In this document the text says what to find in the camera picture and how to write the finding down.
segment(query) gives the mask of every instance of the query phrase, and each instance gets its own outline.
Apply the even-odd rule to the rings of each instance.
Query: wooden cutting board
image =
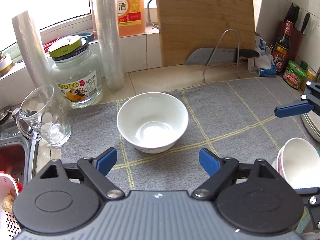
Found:
[[[252,0],[157,0],[162,64],[184,64],[199,48],[214,48],[227,29],[240,36],[241,49],[254,49]],[[236,48],[237,37],[225,34],[220,48]]]

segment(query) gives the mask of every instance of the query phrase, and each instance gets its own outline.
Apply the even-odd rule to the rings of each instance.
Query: orange plastic jug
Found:
[[[117,0],[117,14],[120,37],[145,31],[143,0]]]

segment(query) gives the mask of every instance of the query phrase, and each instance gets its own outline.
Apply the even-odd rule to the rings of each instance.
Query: glass mug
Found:
[[[33,90],[20,106],[17,126],[27,138],[32,140],[43,138],[53,147],[59,147],[68,141],[71,126],[54,93],[52,85]],[[25,121],[37,135],[27,132],[20,120]]]

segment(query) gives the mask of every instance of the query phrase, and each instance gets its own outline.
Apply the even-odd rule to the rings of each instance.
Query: gray placemat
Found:
[[[62,162],[96,157],[114,147],[118,160],[107,177],[124,192],[192,192],[209,177],[198,161],[202,147],[244,163],[253,163],[256,158],[272,163],[279,149],[293,137],[307,139],[317,147],[300,116],[274,116],[276,106],[299,98],[281,77],[213,82],[167,93],[183,102],[189,112],[185,134],[168,151],[142,153],[120,136],[116,116],[125,99],[70,110],[72,134],[62,146]]]

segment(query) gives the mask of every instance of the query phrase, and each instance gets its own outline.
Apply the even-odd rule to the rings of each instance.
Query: barcode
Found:
[[[89,92],[89,97],[92,96],[95,92],[97,92],[96,88],[94,90],[92,90],[91,92]]]

